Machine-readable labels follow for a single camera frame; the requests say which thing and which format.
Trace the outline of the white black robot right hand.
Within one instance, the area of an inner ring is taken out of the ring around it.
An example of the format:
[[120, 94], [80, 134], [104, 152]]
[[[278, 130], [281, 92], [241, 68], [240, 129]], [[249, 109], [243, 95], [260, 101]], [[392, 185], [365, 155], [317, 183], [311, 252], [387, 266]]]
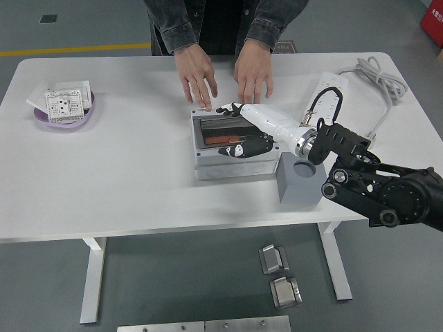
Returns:
[[316, 138], [316, 131], [311, 127], [298, 124], [287, 113], [271, 105], [231, 103], [216, 112], [223, 116], [241, 116], [260, 130], [256, 136], [219, 149], [219, 153], [226, 156], [250, 158], [271, 151], [276, 142], [283, 142], [295, 156], [306, 158]]

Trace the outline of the person's left hand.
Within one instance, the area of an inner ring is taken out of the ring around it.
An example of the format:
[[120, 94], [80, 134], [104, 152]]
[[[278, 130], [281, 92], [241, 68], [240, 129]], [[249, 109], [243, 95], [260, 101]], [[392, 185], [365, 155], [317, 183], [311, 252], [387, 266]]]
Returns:
[[247, 39], [235, 63], [237, 99], [242, 104], [259, 104], [273, 94], [271, 49], [264, 43]]

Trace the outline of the person's right hand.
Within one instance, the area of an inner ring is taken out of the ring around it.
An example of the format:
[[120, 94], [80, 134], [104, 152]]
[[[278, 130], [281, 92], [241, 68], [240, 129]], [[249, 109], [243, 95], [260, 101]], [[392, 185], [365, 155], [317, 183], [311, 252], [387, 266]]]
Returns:
[[218, 90], [209, 56], [200, 45], [192, 44], [175, 50], [174, 60], [186, 100], [211, 111], [211, 98], [217, 97]]

